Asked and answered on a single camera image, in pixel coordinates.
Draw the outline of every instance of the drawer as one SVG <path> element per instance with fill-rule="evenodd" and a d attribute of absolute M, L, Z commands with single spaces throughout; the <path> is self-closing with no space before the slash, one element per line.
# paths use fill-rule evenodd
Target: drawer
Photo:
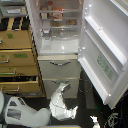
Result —
<path fill-rule="evenodd" d="M 42 78 L 69 78 L 80 76 L 80 64 L 77 60 L 39 60 Z"/>
<path fill-rule="evenodd" d="M 35 65 L 31 49 L 0 50 L 0 67 L 27 65 Z"/>
<path fill-rule="evenodd" d="M 55 90 L 59 87 L 59 83 L 64 82 L 71 86 L 69 90 L 65 91 L 64 98 L 77 98 L 79 79 L 43 80 L 47 98 L 50 99 Z"/>
<path fill-rule="evenodd" d="M 0 32 L 0 49 L 31 48 L 27 30 Z"/>
<path fill-rule="evenodd" d="M 14 76 L 35 76 L 38 75 L 37 67 L 22 66 L 22 67 L 0 67 L 0 77 L 14 77 Z"/>
<path fill-rule="evenodd" d="M 30 81 L 10 82 L 11 79 L 8 79 L 8 81 L 9 82 L 0 82 L 0 89 L 4 93 L 26 93 L 26 92 L 39 92 L 40 91 L 38 77 Z"/>

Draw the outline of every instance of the door handle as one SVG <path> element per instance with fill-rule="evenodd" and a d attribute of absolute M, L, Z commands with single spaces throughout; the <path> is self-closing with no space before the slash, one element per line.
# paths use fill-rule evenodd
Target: door handle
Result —
<path fill-rule="evenodd" d="M 1 91 L 5 92 L 5 93 L 7 93 L 7 92 L 19 92 L 19 90 L 20 90 L 19 86 L 18 86 L 18 88 L 16 90 L 4 90 L 4 86 L 1 87 Z"/>
<path fill-rule="evenodd" d="M 50 64 L 57 65 L 57 66 L 64 66 L 64 65 L 69 64 L 69 63 L 71 63 L 71 62 L 68 61 L 68 62 L 65 62 L 63 64 L 58 64 L 58 63 L 55 63 L 55 62 L 52 62 L 52 61 L 50 62 Z"/>
<path fill-rule="evenodd" d="M 14 72 L 8 72 L 8 73 L 0 73 L 0 75 L 15 75 L 16 71 Z"/>
<path fill-rule="evenodd" d="M 56 84 L 60 84 L 60 83 L 66 84 L 66 83 L 68 83 L 69 81 L 67 80 L 67 81 L 64 81 L 64 82 L 60 82 L 60 81 L 52 81 L 52 82 L 54 82 L 54 83 L 56 83 Z"/>
<path fill-rule="evenodd" d="M 0 61 L 0 64 L 4 64 L 4 63 L 8 63 L 9 59 L 7 59 L 6 61 Z"/>
<path fill-rule="evenodd" d="M 2 44 L 2 39 L 0 39 L 0 44 Z"/>

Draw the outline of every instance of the white refrigerator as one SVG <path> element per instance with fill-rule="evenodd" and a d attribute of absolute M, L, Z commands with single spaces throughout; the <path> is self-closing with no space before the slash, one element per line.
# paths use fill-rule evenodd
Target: white refrigerator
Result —
<path fill-rule="evenodd" d="M 103 103 L 114 108 L 128 88 L 128 1 L 51 0 L 51 10 L 48 1 L 26 0 L 38 56 L 77 55 Z"/>

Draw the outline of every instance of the open refrigerator door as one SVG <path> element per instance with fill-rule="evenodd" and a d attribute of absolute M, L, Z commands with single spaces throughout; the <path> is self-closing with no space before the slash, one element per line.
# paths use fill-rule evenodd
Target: open refrigerator door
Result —
<path fill-rule="evenodd" d="M 110 108 L 128 88 L 127 21 L 111 1 L 84 1 L 78 61 Z"/>

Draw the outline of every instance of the floor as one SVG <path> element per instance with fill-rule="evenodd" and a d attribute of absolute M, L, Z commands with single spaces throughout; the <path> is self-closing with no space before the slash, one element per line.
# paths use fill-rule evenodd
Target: floor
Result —
<path fill-rule="evenodd" d="M 86 75 L 85 76 L 84 75 L 83 73 L 81 74 L 77 99 L 65 99 L 65 103 L 68 108 L 72 108 L 78 105 L 76 118 L 74 120 L 69 119 L 66 121 L 58 121 L 57 119 L 52 118 L 52 122 L 51 122 L 52 126 L 79 125 L 81 126 L 81 128 L 93 128 L 93 122 L 90 116 L 97 116 L 101 128 L 104 127 L 104 124 L 107 120 L 107 117 L 111 113 L 111 110 L 109 109 L 108 106 L 104 106 L 102 104 L 100 97 L 98 96 L 96 90 L 92 86 L 90 86 L 88 90 L 85 90 L 85 88 L 87 88 L 84 86 L 85 77 L 86 79 L 88 78 Z M 50 100 L 47 100 L 46 98 L 31 98 L 31 99 L 24 98 L 24 100 L 29 106 L 35 108 L 36 110 L 39 110 L 42 107 L 47 108 L 50 102 Z M 22 127 L 23 126 L 8 125 L 8 128 L 22 128 Z"/>

